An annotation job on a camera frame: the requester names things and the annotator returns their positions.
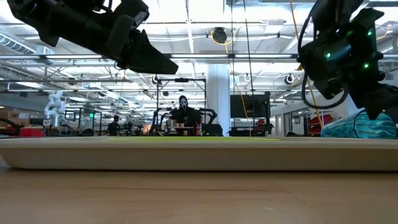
ghost mask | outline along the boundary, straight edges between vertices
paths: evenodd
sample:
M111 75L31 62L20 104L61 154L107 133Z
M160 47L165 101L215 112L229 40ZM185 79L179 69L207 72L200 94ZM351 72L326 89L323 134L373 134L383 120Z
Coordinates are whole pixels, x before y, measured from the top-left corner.
M180 96L180 108L182 108L184 111L186 111L188 108L188 101L185 96Z

green mat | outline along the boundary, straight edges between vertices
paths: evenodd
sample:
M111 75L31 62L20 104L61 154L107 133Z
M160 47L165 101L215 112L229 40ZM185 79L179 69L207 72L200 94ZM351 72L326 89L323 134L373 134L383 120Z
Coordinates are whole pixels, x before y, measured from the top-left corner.
M122 142L253 142L253 141L279 141L273 138L250 137L113 137L109 141Z

pillar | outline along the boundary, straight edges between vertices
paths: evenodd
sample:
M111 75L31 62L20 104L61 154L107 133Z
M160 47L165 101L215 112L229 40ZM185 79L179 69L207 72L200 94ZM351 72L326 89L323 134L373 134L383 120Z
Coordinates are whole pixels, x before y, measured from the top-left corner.
M206 81L207 108L217 113L213 124L220 124L223 135L228 136L231 125L229 108L229 65L209 64Z

wooden table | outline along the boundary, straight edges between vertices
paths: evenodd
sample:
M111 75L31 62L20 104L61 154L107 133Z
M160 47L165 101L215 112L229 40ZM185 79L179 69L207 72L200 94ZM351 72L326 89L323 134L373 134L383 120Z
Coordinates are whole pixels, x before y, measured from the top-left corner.
M12 170L7 224L397 223L396 173Z

warehouse ceiling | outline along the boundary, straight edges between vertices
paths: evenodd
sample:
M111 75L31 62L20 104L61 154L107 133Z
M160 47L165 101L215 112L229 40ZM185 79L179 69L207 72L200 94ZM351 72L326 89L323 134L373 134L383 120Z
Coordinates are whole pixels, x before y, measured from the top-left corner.
M289 1L246 0L246 13L241 0L232 3L229 0L173 0L172 2L170 0L144 0L144 2L149 6L150 16L145 23L139 26L139 29L146 30L151 44L162 53L184 55L182 58L173 59L179 65L176 75L159 74L160 78L206 78L209 63L229 63L231 75L233 75L231 77L235 78L235 85L231 82L231 88L235 88L236 91L237 89L241 91L251 89L248 76L250 73L252 74L253 88L256 90L298 89L296 86L300 83L299 77L302 74L301 71L297 71L299 64L294 59L286 60L276 57L278 54L297 53L297 41ZM314 2L312 0L294 1L294 16L299 31ZM366 1L362 7L378 6L378 2ZM114 0L113 9L119 3L120 0ZM378 48L385 54L398 53L396 50L398 49L396 9L391 6L394 5L376 8L385 12L385 16L376 21ZM224 29L228 36L227 45L217 44L211 38L215 27ZM0 0L0 40L4 36L10 37L28 49L38 49L38 46L44 46L52 50L55 55L93 54L93 52L63 39L60 39L56 47L46 45L40 41L35 29L12 16L6 0ZM311 36L312 26L309 26L304 43L310 41ZM20 53L4 44L1 45L1 43L0 53L3 55L22 56L23 53L26 53ZM249 66L247 57L235 60L232 65L231 61L226 59L190 58L189 56L192 54L247 55L248 49L250 49L250 54L274 54L276 56L267 60L253 60L251 66ZM37 60L21 60L19 58L2 59L0 63L2 65L0 78L5 80L68 80L71 78L86 80L81 83L39 83L38 85L41 85L44 90L114 90L114 94L122 96L125 105L139 104L142 110L147 108L148 111L153 110L155 106L157 96L154 91L156 87L152 83L153 75L134 73L130 70L119 71L114 68L112 61L87 60L85 56L76 58L71 56L64 59L57 58L52 61L51 65ZM386 59L381 66L386 65L383 69L391 70L395 67L394 64L395 60ZM293 85L287 86L284 83L284 78L290 73L297 79ZM0 88L21 91L39 89L35 85L27 86L16 83L2 85ZM170 82L162 87L162 91L168 91L169 95L165 96L161 92L159 98L164 106L170 106L174 104L175 99L184 94L188 96L188 99L195 100L196 103L193 104L196 107L202 107L205 99L202 88L204 88L202 82ZM278 104L276 100L294 98L296 95L291 93L294 91L290 92L288 96L284 92L273 91L274 103ZM66 92L65 95L80 99L80 101L69 99L68 101L71 103L115 103L115 99L95 91Z

